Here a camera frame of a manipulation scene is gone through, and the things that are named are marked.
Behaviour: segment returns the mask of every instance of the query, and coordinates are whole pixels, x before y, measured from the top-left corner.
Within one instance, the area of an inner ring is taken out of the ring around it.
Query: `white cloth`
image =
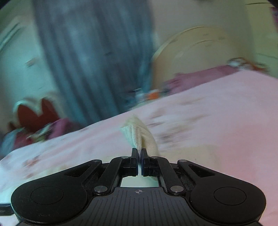
[[[157,143],[153,135],[136,115],[126,120],[121,131],[131,146],[139,152],[142,148],[146,148],[149,156],[159,156]]]

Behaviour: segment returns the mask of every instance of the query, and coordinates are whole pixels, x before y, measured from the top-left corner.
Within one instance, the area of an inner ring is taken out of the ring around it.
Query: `purple cushion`
[[[224,65],[194,73],[177,73],[175,78],[166,81],[165,84],[171,95],[236,72],[238,69]]]

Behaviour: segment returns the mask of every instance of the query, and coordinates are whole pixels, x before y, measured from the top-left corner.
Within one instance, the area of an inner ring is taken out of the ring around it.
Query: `yellow headboard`
[[[174,77],[226,65],[241,57],[235,43],[220,28],[194,27],[176,34],[153,57],[153,88]]]

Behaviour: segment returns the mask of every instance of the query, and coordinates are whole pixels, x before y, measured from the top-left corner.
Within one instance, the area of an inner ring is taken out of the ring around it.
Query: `pillow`
[[[165,82],[165,87],[172,95],[236,72],[237,68],[224,65],[194,73],[177,73],[175,78]]]
[[[45,97],[40,100],[26,98],[18,101],[14,112],[20,126],[32,133],[60,119],[53,103]]]

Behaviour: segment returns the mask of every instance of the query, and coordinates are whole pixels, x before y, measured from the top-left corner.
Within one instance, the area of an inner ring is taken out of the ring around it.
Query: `curtain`
[[[67,113],[84,126],[128,110],[152,83],[147,0],[33,0],[45,57]]]

